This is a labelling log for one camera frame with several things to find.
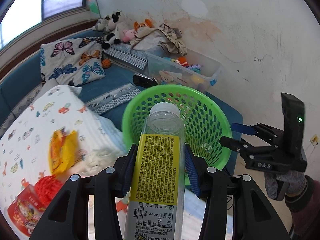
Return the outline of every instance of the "clear storage box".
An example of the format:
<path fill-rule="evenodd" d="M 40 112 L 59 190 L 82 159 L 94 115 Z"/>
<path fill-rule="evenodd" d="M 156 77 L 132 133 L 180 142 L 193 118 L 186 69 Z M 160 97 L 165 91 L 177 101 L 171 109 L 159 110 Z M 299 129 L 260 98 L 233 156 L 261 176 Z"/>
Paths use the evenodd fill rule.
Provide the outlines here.
<path fill-rule="evenodd" d="M 202 93 L 217 82 L 222 68 L 220 62 L 192 50 L 188 50 L 185 58 L 189 64 L 201 65 L 201 74 L 153 54 L 147 53 L 147 56 L 149 76 L 156 78 L 160 84 L 183 85 Z"/>

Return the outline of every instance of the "bottle cap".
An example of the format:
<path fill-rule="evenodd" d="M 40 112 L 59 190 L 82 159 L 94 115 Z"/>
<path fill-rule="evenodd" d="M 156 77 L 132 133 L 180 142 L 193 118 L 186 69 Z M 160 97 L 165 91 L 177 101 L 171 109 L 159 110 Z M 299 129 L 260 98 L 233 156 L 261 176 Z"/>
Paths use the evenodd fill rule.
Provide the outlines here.
<path fill-rule="evenodd" d="M 179 108 L 175 104 L 171 104 L 168 102 L 161 102 L 161 103 L 155 104 L 153 107 L 151 107 L 149 115 L 152 115 L 156 112 L 162 112 L 162 111 L 166 111 L 166 112 L 175 114 L 177 117 L 180 118 Z"/>

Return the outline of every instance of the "pink butterfly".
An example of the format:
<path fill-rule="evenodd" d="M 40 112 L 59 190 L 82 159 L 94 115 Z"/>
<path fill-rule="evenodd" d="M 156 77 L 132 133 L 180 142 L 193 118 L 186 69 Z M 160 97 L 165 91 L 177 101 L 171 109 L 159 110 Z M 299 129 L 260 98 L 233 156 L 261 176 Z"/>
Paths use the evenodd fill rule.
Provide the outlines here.
<path fill-rule="evenodd" d="M 73 51 L 72 42 L 71 41 L 66 41 L 65 43 L 59 42 L 55 45 L 55 49 L 53 50 L 52 54 L 50 57 L 57 56 L 60 52 L 67 52 L 70 55 L 74 55 L 75 52 Z"/>

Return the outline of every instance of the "pink pig plush toy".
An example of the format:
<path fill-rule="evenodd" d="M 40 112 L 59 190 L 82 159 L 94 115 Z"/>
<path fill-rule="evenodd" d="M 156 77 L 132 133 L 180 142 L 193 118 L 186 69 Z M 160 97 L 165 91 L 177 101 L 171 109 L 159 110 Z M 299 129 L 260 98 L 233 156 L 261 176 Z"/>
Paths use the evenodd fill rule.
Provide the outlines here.
<path fill-rule="evenodd" d="M 123 33 L 124 33 L 124 37 L 123 37 L 123 41 L 124 42 L 129 42 L 129 41 L 131 41 L 131 40 L 133 40 L 134 38 L 135 38 L 135 34 L 136 34 L 136 32 L 135 32 L 135 30 L 134 29 L 132 29 L 132 30 L 124 30 L 123 31 Z"/>

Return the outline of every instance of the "electrical outlet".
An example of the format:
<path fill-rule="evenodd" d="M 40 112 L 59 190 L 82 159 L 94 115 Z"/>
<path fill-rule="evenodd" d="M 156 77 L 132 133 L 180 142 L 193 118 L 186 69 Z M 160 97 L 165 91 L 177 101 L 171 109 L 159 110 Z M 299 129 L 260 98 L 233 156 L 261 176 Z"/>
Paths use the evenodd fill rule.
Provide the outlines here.
<path fill-rule="evenodd" d="M 314 136 L 311 137 L 310 142 L 312 143 L 313 147 L 316 148 L 319 143 L 319 138 L 318 135 L 315 134 Z"/>

